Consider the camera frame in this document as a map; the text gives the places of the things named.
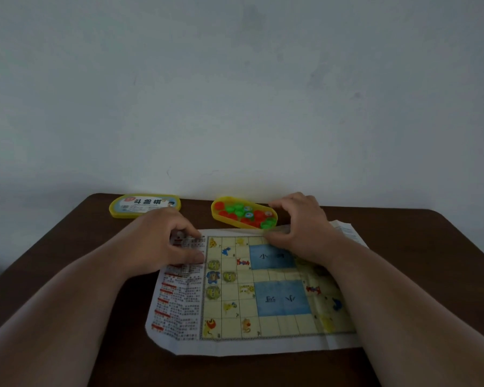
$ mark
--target wooden table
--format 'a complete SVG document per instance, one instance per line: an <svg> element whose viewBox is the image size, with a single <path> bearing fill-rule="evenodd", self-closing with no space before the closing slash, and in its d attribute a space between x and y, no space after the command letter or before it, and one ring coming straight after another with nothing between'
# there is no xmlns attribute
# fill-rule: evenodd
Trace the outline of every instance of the wooden table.
<svg viewBox="0 0 484 387"><path fill-rule="evenodd" d="M130 220L113 219L118 195L94 194L0 276L0 325L59 270L110 239ZM195 227L213 220L211 201L182 200ZM432 210L324 207L330 220L353 224L368 246L484 334L484 254ZM289 217L278 212L278 224ZM90 385L375 385L362 349L246 357L174 356L160 349L144 323L157 273L127 281L116 299Z"/></svg>

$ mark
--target game board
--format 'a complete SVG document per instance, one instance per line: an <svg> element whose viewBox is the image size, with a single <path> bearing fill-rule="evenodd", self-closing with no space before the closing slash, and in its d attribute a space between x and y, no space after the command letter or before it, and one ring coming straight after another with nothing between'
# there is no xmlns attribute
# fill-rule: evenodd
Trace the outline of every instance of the game board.
<svg viewBox="0 0 484 387"><path fill-rule="evenodd" d="M351 225L332 225L365 245ZM211 356L360 345L324 267L272 247L258 230L201 233L174 243L202 249L204 264L170 265L159 275L146 324L157 344Z"/></svg>

